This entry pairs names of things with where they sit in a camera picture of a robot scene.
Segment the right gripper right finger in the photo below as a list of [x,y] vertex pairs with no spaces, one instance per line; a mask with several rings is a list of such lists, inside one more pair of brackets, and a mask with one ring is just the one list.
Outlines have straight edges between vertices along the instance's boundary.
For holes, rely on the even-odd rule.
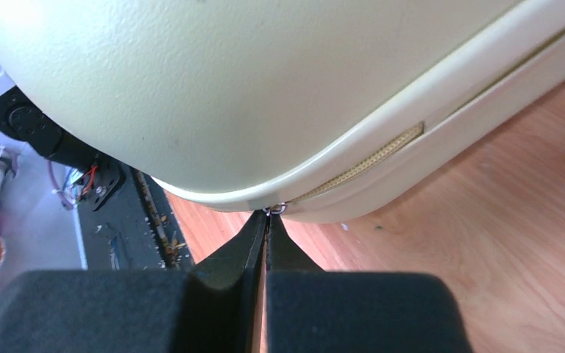
[[471,352],[450,289],[427,273],[325,271],[269,219],[270,352]]

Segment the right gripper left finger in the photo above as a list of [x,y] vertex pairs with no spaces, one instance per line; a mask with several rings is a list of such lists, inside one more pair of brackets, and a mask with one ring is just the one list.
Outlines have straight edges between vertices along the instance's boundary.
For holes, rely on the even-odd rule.
[[250,352],[268,216],[189,271],[29,271],[0,293],[0,352]]

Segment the cream suitcase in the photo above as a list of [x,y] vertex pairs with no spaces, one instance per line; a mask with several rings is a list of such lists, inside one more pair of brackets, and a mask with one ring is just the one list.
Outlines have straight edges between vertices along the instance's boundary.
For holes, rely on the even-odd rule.
[[565,80],[565,1],[0,1],[0,69],[182,199],[346,221]]

